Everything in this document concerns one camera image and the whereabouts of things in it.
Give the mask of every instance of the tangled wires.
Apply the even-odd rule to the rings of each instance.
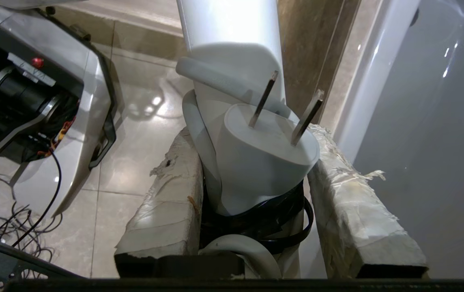
[[[0,182],[9,185],[8,182],[0,178]],[[0,216],[0,241],[4,241],[8,236],[10,239],[7,244],[13,243],[13,246],[20,251],[24,251],[42,260],[52,262],[55,250],[52,247],[45,247],[43,234],[54,231],[58,228],[63,220],[62,214],[54,217],[51,222],[41,222],[43,216],[39,216],[37,221],[35,214],[25,207],[16,207],[16,202],[11,207],[11,215],[9,218]],[[34,271],[25,270],[21,277],[27,278],[42,278],[43,275]]]

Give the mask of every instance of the red button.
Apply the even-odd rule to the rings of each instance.
[[[37,69],[42,68],[45,65],[45,61],[41,58],[34,58],[32,59],[32,66],[34,66]]]

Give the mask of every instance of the metal prong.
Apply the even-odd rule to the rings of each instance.
[[[254,115],[252,116],[248,124],[248,126],[250,126],[251,128],[256,126],[256,122],[258,121],[259,114],[261,113],[261,110],[263,109],[264,104],[266,103],[266,100],[268,99],[268,95],[270,94],[270,91],[273,85],[275,84],[275,81],[278,75],[279,75],[278,71],[274,71],[273,74],[271,75],[271,78],[268,81],[268,84],[266,85],[265,92],[263,93],[263,96],[261,97],[261,100],[259,101],[258,107],[256,108],[256,112],[254,113]]]
[[[297,124],[297,127],[295,127],[295,130],[293,130],[292,133],[292,140],[291,144],[293,146],[297,145],[299,140],[301,140],[301,137],[310,124],[311,120],[317,113],[317,111],[320,108],[320,105],[322,104],[322,96],[324,95],[324,90],[318,90],[317,94],[313,96],[311,99],[311,102],[309,103],[308,107],[306,108],[306,111],[304,111],[304,114],[302,118],[299,120],[299,123]]]

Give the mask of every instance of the torn paper wrapping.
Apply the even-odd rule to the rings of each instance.
[[[176,136],[151,175],[156,175],[153,186],[128,222],[115,254],[155,258],[196,255],[203,173],[187,128]]]
[[[362,176],[324,128],[309,131],[320,144],[320,160],[308,174],[328,278],[357,277],[364,265],[415,266],[426,259],[367,184],[383,172]]]

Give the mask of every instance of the tiled floor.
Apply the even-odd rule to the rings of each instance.
[[[154,181],[149,172],[185,126],[182,97],[193,83],[174,70],[185,44],[180,37],[60,7],[55,17],[81,26],[108,58],[119,112],[117,141],[45,244],[55,249],[52,262],[62,268],[83,277],[118,277],[114,246]],[[16,168],[0,158],[2,173]],[[2,216],[10,214],[11,202],[10,189],[0,183]]]

